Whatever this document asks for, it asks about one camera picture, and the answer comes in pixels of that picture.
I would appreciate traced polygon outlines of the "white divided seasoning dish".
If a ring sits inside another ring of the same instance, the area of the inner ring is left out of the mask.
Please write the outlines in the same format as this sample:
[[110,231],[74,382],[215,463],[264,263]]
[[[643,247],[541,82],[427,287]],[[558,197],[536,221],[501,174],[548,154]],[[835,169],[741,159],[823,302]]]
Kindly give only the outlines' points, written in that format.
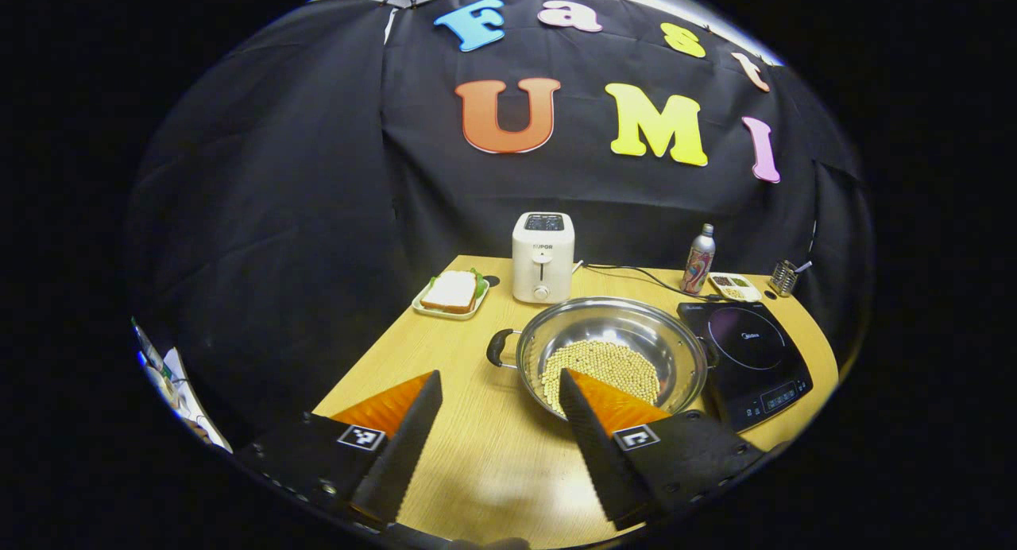
[[710,272],[707,278],[723,299],[735,301],[760,301],[763,299],[763,294],[752,282],[747,281],[747,277]]

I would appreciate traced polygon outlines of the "metal mesh utensil holder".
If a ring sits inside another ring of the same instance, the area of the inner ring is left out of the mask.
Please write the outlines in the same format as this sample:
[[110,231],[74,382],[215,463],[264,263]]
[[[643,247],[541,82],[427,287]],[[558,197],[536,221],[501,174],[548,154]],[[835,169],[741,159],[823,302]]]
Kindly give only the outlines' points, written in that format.
[[799,272],[796,271],[797,268],[792,261],[788,260],[778,261],[775,264],[775,268],[768,279],[768,285],[775,296],[791,296],[799,278]]

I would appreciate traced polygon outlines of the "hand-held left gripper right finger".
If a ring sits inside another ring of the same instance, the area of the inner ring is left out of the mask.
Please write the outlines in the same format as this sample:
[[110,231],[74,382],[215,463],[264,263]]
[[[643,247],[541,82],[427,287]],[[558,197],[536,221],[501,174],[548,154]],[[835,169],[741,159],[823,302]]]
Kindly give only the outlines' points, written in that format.
[[560,373],[559,403],[617,529],[683,520],[768,462],[765,450],[701,410],[671,415],[573,369]]

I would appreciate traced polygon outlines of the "silver patterned bottle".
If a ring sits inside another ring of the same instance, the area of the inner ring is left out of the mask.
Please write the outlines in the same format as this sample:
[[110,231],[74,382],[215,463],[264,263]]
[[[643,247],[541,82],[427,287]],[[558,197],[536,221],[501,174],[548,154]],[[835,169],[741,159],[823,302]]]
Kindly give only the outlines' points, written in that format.
[[705,284],[716,254],[714,227],[705,223],[690,245],[686,264],[679,289],[686,294],[699,294]]

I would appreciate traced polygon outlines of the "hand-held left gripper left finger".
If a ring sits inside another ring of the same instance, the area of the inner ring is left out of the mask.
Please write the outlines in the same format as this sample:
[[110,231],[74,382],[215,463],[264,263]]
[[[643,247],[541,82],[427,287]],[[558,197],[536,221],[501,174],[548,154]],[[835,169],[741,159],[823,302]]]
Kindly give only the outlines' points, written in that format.
[[331,416],[302,413],[235,456],[255,478],[316,513],[388,527],[442,403],[440,372],[425,372]]

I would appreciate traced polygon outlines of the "white toaster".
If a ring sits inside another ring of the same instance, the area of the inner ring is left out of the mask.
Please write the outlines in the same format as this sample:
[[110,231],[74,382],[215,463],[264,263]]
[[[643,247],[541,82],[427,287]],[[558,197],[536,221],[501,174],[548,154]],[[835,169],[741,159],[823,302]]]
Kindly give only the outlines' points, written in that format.
[[512,295],[531,304],[571,298],[575,230],[567,213],[522,213],[512,232]]

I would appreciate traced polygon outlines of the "stainless steel pot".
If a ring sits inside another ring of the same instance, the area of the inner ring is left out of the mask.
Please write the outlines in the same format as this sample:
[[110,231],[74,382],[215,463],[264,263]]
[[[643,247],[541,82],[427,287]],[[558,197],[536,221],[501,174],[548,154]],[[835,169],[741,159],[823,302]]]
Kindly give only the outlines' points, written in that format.
[[660,383],[651,405],[666,413],[687,410],[705,388],[707,351],[687,324],[650,304],[618,297],[555,304],[538,312],[522,330],[502,329],[490,337],[485,356],[491,365],[516,369],[531,398],[564,420],[566,415],[547,404],[540,376],[552,352],[585,340],[610,341],[642,354]]

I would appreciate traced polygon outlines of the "pile of yellow soybeans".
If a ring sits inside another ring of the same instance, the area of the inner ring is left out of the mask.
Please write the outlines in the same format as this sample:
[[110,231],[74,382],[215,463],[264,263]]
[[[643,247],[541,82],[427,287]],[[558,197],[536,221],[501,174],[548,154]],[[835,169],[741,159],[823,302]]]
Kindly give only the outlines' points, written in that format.
[[546,402],[559,415],[564,414],[559,401],[560,374],[566,368],[650,404],[660,390],[656,369],[639,352],[610,341],[578,341],[552,352],[540,376]]

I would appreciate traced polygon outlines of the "black induction cooktop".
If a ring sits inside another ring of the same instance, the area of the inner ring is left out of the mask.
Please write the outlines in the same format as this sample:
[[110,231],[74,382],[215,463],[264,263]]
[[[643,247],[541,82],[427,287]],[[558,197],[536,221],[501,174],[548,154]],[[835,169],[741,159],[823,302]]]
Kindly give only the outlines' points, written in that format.
[[699,301],[677,312],[707,351],[707,392],[731,430],[752,429],[813,389],[802,352],[765,304]]

